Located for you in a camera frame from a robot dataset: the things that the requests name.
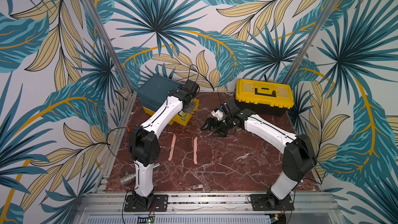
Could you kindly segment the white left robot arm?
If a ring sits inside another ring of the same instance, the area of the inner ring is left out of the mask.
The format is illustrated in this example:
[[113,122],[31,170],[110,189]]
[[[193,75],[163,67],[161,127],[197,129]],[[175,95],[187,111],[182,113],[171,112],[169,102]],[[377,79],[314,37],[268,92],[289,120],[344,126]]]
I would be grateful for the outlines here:
[[129,151],[136,173],[132,196],[134,203],[143,209],[149,209],[153,202],[153,167],[161,152],[158,138],[173,117],[191,104],[199,88],[196,82],[187,80],[168,90],[160,108],[147,121],[130,128]]

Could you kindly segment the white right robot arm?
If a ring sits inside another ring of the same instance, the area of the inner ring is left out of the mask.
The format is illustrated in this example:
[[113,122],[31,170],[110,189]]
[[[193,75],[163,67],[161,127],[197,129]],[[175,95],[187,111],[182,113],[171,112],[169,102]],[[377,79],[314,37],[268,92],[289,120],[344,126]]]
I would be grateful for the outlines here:
[[315,168],[317,156],[311,139],[285,131],[250,109],[240,109],[235,101],[221,104],[211,112],[201,129],[212,132],[213,136],[224,138],[228,131],[239,127],[262,138],[274,146],[283,156],[282,172],[265,195],[251,195],[254,211],[292,210],[290,193]]

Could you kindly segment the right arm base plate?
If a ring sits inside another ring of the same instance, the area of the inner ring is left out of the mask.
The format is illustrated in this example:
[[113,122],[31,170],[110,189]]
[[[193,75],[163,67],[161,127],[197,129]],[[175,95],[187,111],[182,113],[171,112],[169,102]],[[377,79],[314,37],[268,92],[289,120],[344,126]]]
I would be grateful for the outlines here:
[[253,211],[292,211],[294,210],[293,200],[290,195],[280,200],[273,195],[251,194],[247,197]]

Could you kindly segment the yellow drawer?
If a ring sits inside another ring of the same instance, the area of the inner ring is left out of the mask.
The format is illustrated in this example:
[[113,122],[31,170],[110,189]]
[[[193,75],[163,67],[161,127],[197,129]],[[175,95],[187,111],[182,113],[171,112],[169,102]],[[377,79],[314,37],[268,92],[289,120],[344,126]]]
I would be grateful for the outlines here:
[[176,114],[169,122],[169,125],[172,125],[173,123],[178,123],[180,125],[186,126],[190,121],[190,119],[192,118],[192,116],[197,113],[199,102],[200,101],[198,99],[194,99],[193,102],[190,104],[189,108],[187,109],[187,111],[186,112],[181,111],[178,114]]

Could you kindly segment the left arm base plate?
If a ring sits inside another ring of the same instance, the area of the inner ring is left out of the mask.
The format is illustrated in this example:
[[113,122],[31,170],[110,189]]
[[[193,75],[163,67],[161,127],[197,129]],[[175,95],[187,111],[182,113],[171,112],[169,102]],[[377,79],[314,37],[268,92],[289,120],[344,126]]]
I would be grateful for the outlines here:
[[132,212],[166,212],[168,206],[168,195],[150,195],[143,198],[138,194],[128,195],[125,200],[123,211]]

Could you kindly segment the green fruit knife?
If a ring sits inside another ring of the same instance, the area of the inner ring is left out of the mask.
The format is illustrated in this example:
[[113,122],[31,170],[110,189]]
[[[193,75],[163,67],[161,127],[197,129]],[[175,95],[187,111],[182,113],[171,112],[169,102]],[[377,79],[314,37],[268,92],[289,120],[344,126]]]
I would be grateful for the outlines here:
[[188,118],[188,113],[186,113],[186,112],[184,112],[184,111],[180,111],[180,112],[178,113],[178,115],[180,116],[180,118],[181,118],[182,121],[186,121],[187,118]]

